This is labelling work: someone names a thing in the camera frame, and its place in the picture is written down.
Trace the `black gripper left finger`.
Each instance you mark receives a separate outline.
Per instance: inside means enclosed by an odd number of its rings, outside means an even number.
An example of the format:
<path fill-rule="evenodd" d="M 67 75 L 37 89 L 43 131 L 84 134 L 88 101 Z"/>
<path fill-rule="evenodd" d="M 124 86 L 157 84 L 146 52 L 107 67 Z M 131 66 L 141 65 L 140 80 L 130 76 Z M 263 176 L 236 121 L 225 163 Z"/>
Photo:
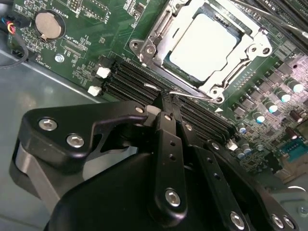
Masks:
<path fill-rule="evenodd" d="M 163 228 L 187 214 L 182 141 L 166 111 L 134 101 L 33 109 L 22 117 L 12 166 L 16 184 L 35 193 L 51 215 L 61 198 L 87 181 L 85 163 L 102 148 L 138 147 L 152 158 L 148 212 Z"/>

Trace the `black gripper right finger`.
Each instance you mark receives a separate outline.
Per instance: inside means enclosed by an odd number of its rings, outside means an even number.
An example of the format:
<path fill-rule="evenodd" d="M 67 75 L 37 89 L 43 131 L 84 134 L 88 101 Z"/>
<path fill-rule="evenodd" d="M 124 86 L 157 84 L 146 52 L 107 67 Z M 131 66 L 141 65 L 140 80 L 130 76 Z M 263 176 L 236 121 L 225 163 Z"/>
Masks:
<path fill-rule="evenodd" d="M 178 96 L 171 96 L 172 112 L 193 167 L 206 180 L 220 231 L 298 231 L 294 218 L 230 152 L 215 140 L 201 142 L 181 115 Z"/>

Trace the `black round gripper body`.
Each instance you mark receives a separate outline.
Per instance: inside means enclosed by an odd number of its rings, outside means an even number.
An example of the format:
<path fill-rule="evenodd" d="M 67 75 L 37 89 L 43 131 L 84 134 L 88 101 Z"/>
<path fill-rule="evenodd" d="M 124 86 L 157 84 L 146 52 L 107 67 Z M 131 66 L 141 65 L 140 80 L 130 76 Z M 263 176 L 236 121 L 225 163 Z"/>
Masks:
<path fill-rule="evenodd" d="M 161 231 L 148 212 L 152 158 L 126 158 L 68 191 L 57 203 L 48 231 Z M 222 231 L 224 227 L 200 177 L 185 169 L 188 213 L 174 230 Z"/>

